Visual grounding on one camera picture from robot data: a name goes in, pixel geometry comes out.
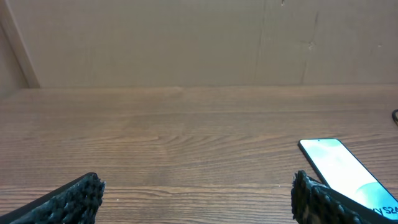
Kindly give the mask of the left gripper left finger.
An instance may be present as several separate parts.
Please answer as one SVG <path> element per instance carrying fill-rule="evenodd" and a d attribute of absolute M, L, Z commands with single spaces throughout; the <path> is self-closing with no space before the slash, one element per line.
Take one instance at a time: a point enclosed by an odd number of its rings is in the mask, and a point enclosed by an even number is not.
<path fill-rule="evenodd" d="M 1 224 L 94 224 L 105 182 L 89 172 L 1 216 Z"/>

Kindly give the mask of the blue screen smartphone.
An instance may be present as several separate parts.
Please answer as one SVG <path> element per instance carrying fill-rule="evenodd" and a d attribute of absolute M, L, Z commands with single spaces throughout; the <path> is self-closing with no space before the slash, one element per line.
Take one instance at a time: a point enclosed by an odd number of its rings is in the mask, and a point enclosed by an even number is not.
<path fill-rule="evenodd" d="M 298 146 L 328 187 L 388 219 L 397 220 L 397 199 L 340 140 L 301 139 Z"/>

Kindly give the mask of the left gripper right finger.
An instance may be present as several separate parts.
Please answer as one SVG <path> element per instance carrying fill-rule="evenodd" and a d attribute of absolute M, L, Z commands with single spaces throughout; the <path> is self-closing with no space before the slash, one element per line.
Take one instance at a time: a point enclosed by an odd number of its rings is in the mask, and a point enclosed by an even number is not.
<path fill-rule="evenodd" d="M 309 177 L 294 174 L 291 190 L 293 219 L 299 224 L 397 224 L 374 210 Z"/>

